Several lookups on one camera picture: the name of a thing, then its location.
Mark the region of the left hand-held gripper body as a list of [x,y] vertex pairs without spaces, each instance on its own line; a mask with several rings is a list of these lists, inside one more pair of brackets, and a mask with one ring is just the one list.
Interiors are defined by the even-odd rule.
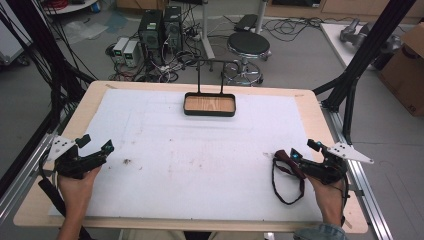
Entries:
[[82,179],[83,175],[106,163],[106,158],[100,155],[100,150],[87,156],[80,156],[75,139],[55,136],[47,157],[54,162],[54,170],[62,176]]

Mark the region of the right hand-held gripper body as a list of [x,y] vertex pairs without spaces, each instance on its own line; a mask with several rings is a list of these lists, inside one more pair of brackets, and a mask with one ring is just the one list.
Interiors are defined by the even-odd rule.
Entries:
[[303,157],[301,163],[297,165],[304,174],[318,179],[324,185],[335,183],[346,176],[347,160],[354,160],[367,164],[374,163],[373,159],[342,142],[337,142],[330,147],[323,144],[320,153],[323,156],[322,162],[315,162]]

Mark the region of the dark red pouch with strap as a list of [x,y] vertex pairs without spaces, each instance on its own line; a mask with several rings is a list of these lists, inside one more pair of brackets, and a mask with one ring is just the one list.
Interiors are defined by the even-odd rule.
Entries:
[[[275,174],[274,170],[279,169],[280,171],[287,173],[291,176],[296,177],[299,180],[299,196],[291,201],[287,202],[283,197],[278,193],[276,184],[275,184]],[[272,169],[271,169],[271,184],[273,187],[274,194],[276,197],[285,205],[292,205],[302,199],[305,193],[305,174],[300,170],[297,164],[288,156],[284,150],[278,150],[272,160]]]

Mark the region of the person's left hand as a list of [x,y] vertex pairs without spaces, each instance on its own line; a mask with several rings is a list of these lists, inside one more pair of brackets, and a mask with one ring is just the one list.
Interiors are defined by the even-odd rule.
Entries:
[[101,168],[97,167],[74,179],[60,175],[59,189],[66,207],[66,217],[84,217],[91,200],[95,179]]

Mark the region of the person's right hand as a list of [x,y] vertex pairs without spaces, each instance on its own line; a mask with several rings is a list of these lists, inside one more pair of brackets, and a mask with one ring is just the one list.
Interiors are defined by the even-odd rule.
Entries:
[[324,185],[316,178],[307,175],[314,188],[316,201],[321,211],[323,222],[341,227],[343,216],[343,182]]

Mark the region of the white foam mat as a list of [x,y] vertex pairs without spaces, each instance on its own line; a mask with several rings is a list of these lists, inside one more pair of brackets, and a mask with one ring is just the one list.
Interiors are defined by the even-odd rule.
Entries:
[[181,92],[108,90],[87,155],[115,149],[96,177],[91,217],[318,221],[310,184],[273,168],[278,150],[311,155],[287,96],[239,94],[232,117],[188,116]]

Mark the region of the white power supply unit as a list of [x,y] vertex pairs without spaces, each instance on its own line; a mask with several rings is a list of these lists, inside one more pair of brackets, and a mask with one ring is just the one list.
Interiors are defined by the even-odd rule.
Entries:
[[136,40],[130,40],[124,50],[124,58],[128,67],[136,67],[140,59],[140,52],[138,48],[138,42]]
[[124,50],[129,41],[128,37],[121,37],[112,49],[113,59],[118,64],[125,63]]

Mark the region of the black stand with wooden tray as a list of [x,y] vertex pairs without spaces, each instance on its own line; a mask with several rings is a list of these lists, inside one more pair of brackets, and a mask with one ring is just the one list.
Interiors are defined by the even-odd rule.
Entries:
[[236,97],[223,92],[224,76],[221,76],[218,93],[201,91],[201,60],[197,61],[197,91],[184,96],[183,112],[189,116],[233,117],[236,113]]

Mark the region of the white board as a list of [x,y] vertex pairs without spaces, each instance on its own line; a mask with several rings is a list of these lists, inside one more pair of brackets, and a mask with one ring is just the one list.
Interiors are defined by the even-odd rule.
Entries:
[[340,40],[340,33],[347,27],[346,24],[327,24],[320,25],[327,41],[330,43],[333,51],[336,53],[338,59],[344,67],[347,67],[359,49],[361,42],[355,44],[354,42],[343,42]]

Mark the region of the brown cardboard box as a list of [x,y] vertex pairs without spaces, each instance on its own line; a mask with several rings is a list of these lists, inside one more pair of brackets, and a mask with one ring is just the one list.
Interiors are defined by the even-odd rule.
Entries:
[[412,116],[424,117],[424,22],[401,40],[401,48],[380,71],[379,79]]

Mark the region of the black round stool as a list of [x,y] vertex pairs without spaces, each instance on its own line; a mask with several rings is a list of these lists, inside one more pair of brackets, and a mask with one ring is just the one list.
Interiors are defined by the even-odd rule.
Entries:
[[249,85],[262,84],[264,77],[261,69],[251,59],[268,60],[269,41],[252,32],[236,32],[229,36],[227,48],[238,59],[224,64],[221,76],[227,84]]

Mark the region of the black flat device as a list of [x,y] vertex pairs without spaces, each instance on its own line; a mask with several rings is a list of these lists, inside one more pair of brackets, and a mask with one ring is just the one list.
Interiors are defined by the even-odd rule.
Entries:
[[236,32],[254,32],[258,16],[255,14],[244,15],[234,26]]

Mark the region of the white desk leg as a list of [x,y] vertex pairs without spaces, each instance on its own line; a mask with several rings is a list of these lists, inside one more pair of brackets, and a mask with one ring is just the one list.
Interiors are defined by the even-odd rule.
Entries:
[[202,31],[201,41],[203,48],[208,59],[214,59],[215,54],[208,38],[208,0],[201,0],[202,2]]

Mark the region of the aluminium rail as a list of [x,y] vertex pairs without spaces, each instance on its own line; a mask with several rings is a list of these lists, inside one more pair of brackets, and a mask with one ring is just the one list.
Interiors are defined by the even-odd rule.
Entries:
[[[352,150],[354,146],[349,143],[349,138],[343,133],[344,121],[339,112],[332,111],[320,104],[327,124],[336,142],[347,144]],[[355,196],[361,207],[365,221],[376,240],[394,240],[384,215],[379,207],[371,185],[364,172],[362,163],[348,158],[348,176],[352,181]]]
[[39,162],[47,156],[54,136],[65,129],[71,116],[62,111],[59,119],[53,120],[53,113],[49,112],[0,179],[0,226],[31,188],[39,175]]

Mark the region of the black metal frame strut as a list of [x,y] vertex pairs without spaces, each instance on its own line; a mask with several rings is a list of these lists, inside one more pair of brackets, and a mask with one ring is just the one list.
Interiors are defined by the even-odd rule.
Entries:
[[345,102],[341,134],[349,145],[352,144],[351,126],[357,83],[368,65],[379,53],[383,43],[394,32],[416,1],[389,0],[345,70],[337,78],[313,90],[315,95],[331,90],[330,95],[321,102],[322,106],[330,112],[337,113],[341,103]]
[[34,0],[5,1],[32,40],[33,48],[19,36],[20,28],[5,12],[0,11],[0,21],[36,64],[40,75],[51,89],[51,110],[47,123],[52,131],[61,124],[62,112],[68,112],[70,106],[82,100],[86,92],[84,85],[91,84],[95,78],[82,72],[66,59],[48,26],[43,10],[37,8]]

